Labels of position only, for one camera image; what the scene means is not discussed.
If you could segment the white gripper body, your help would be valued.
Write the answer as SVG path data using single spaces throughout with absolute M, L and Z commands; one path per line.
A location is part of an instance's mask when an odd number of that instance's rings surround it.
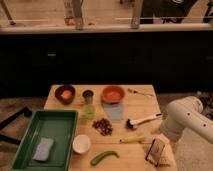
M 173 153 L 175 154 L 177 149 L 178 149 L 178 145 L 179 145 L 179 142 L 174 142 L 172 140 L 170 140 L 169 138 L 167 138 L 164 134 L 160 134 L 159 135 L 159 138 L 164 141 L 166 144 L 169 144 Z

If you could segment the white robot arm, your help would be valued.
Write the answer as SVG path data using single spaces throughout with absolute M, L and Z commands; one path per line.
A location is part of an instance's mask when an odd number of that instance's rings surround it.
M 159 130 L 168 139 L 174 151 L 177 151 L 186 129 L 213 146 L 213 120 L 203 115 L 203 111 L 204 102 L 196 96 L 176 99 L 167 104 L 167 116 Z

